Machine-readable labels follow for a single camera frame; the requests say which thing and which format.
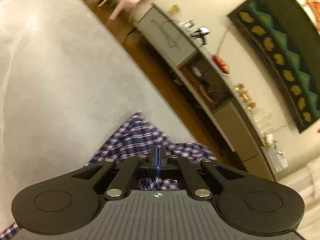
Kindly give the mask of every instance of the wooden floor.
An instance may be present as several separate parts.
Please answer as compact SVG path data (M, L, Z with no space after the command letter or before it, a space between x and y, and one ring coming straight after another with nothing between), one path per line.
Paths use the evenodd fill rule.
M126 15L122 14L116 20L110 22L108 21L108 17L113 10L110 5L105 4L98 9L97 3L93 2L93 0L84 1L137 62L146 76L153 82L154 86L188 127L195 139L207 145L218 157L219 161L226 164L233 163L234 161L232 161L230 155L227 154L228 151L222 150L224 147L221 138L215 136L212 131L209 132L204 125L204 120L201 119L190 104L186 102L185 97L164 71L163 65L165 63L155 57L154 53L150 52L145 42L140 41L141 36L139 33L133 33L127 38L127 33L132 29L132 25L127 23Z

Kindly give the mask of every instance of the beige wall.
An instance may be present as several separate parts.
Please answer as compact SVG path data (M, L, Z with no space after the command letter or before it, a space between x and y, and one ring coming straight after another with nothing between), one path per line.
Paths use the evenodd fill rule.
M244 1L148 0L139 5L135 17L141 17L151 2L158 4L166 11L173 4L178 4L181 12L176 19L181 21L193 19L196 26L209 27L211 34L207 36L207 49L215 53L221 36L231 25L225 16ZM313 17L311 11L308 8L306 10ZM272 126L274 130L277 130L274 132L275 138L279 141L279 149L285 152L289 163L289 167L277 174L277 177L286 176L319 155L320 134L316 131L320 127L320 121L302 134L298 133L275 81L253 49L233 26L226 37L220 55L231 66L231 80L234 83L243 83L251 97L257 102L258 107L263 108L265 112L272 113Z

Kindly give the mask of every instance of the white curtain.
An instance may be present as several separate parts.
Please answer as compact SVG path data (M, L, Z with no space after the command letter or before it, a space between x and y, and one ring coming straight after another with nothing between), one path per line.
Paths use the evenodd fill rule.
M307 240L320 239L320 156L307 166L280 180L297 191L305 202L305 214L298 233Z

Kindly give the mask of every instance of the plaid cloth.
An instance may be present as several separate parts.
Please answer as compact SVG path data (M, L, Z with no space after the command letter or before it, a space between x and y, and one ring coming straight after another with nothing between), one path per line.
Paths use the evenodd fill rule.
M113 158L117 162L123 162L131 156L148 155L151 145L164 146L167 155L187 157L193 163L200 163L203 158L216 159L212 152L201 143L172 143L165 133L145 119L141 112L137 112L119 127L86 166L105 158ZM174 179L155 178L141 179L138 189L178 190L179 188L177 181ZM0 240L11 239L18 231L19 228L14 223L0 234Z

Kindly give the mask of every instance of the metal screw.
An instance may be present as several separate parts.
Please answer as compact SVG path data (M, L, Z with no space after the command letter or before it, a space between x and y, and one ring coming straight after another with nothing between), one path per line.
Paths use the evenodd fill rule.
M122 194L122 191L117 188L112 188L107 191L107 195L109 197L119 197L121 196L121 194Z
M207 189L204 189L204 188L201 188L201 189L197 189L195 191L195 195L198 196L198 197L209 197L210 196L210 191L207 190Z

